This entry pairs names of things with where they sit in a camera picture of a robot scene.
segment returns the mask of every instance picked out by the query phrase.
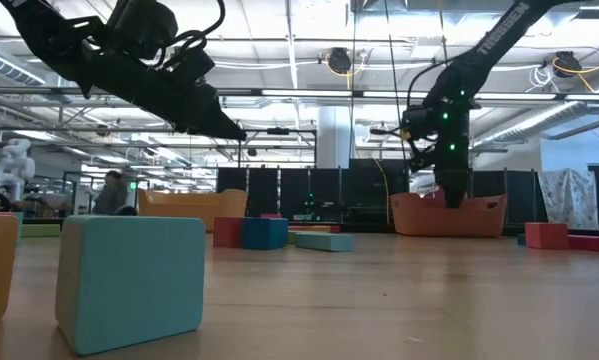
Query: white robot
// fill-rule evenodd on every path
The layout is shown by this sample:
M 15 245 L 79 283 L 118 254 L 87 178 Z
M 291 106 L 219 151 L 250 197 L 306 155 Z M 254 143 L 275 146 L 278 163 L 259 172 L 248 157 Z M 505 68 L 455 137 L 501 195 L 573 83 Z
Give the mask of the white robot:
M 21 201 L 26 180 L 35 176 L 35 161 L 28 157 L 30 141 L 12 139 L 3 147 L 0 162 L 0 187 L 10 188 L 10 201 Z

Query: person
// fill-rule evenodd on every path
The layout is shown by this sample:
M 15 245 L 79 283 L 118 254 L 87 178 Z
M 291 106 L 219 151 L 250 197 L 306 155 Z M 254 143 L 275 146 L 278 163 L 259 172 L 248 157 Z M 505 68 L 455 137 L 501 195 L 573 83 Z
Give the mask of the person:
M 101 215 L 115 215 L 122 206 L 126 205 L 128 184 L 123 174 L 115 170 L 108 171 L 105 180 L 106 184 L 95 200 L 92 212 Z

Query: white wall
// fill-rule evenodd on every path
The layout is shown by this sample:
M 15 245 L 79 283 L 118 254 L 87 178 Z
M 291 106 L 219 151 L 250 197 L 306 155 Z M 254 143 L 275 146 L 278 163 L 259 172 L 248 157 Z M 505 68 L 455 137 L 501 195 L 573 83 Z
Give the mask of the white wall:
M 556 135 L 599 120 L 598 116 L 584 116 L 548 134 Z M 544 171 L 570 168 L 588 171 L 588 165 L 599 164 L 599 129 L 587 131 L 563 140 L 541 140 L 541 162 Z
M 537 172 L 542 170 L 541 141 L 538 137 L 528 139 L 526 144 L 510 145 L 505 154 L 484 153 L 477 155 L 472 162 L 476 171 L 497 171 L 507 168 L 512 171 Z

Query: white curtain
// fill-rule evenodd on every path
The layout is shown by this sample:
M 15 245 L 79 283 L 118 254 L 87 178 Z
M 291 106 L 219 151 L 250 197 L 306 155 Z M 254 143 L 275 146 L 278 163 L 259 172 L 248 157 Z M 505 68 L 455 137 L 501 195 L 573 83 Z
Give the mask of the white curtain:
M 569 229 L 599 229 L 594 173 L 547 171 L 539 175 L 539 184 L 550 222 L 567 224 Z

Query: column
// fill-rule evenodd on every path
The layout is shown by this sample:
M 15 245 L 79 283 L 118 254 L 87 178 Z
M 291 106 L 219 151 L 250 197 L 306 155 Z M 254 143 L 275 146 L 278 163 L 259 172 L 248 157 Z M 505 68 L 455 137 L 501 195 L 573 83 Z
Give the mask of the column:
M 345 106 L 320 107 L 317 122 L 317 167 L 347 169 L 354 154 L 354 146 L 350 109 Z

